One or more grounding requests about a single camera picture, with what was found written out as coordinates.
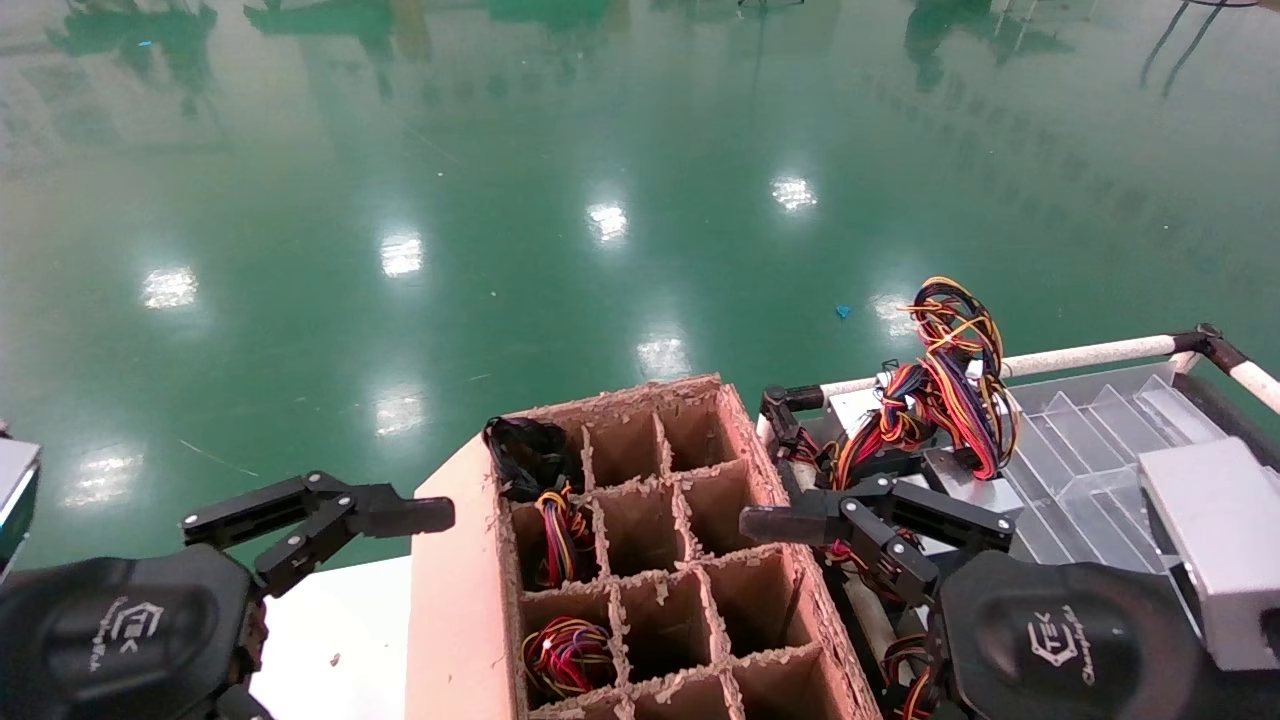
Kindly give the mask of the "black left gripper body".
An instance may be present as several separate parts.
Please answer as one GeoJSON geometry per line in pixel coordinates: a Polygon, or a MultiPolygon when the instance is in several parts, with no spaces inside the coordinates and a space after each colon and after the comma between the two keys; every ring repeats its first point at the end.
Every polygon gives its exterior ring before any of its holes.
{"type": "Polygon", "coordinates": [[[257,582],[207,546],[15,571],[3,583],[5,719],[268,719],[250,693],[257,582]]]}

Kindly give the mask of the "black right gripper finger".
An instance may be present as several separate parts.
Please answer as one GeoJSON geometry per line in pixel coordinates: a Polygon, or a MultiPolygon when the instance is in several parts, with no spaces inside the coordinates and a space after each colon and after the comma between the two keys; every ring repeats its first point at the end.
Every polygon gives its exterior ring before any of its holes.
{"type": "Polygon", "coordinates": [[[972,553],[1007,552],[1014,537],[1014,520],[1005,514],[900,480],[809,489],[788,506],[755,505],[740,512],[740,533],[760,543],[886,547],[899,538],[900,527],[972,553]]]}
{"type": "Polygon", "coordinates": [[[876,515],[744,515],[742,534],[760,543],[841,543],[860,573],[906,606],[934,602],[936,565],[876,515]]]}

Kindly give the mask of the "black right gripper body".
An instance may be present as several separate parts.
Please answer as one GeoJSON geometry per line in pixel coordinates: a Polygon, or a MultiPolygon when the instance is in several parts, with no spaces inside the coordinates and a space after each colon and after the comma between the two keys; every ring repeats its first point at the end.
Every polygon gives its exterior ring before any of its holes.
{"type": "Polygon", "coordinates": [[[933,719],[1277,715],[1277,673],[1220,669],[1161,575],[984,552],[931,610],[933,719]]]}

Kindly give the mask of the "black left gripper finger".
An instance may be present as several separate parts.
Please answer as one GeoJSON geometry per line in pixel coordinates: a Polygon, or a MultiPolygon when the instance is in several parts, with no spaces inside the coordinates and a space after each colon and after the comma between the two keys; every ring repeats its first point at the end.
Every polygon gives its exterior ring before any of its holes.
{"type": "Polygon", "coordinates": [[[324,503],[255,560],[261,593],[282,597],[361,536],[440,533],[454,520],[453,503],[324,503]]]}
{"type": "Polygon", "coordinates": [[[182,521],[186,544],[225,550],[276,530],[293,530],[324,503],[453,503],[404,498],[385,483],[349,484],[325,471],[298,477],[195,510],[182,521]]]}

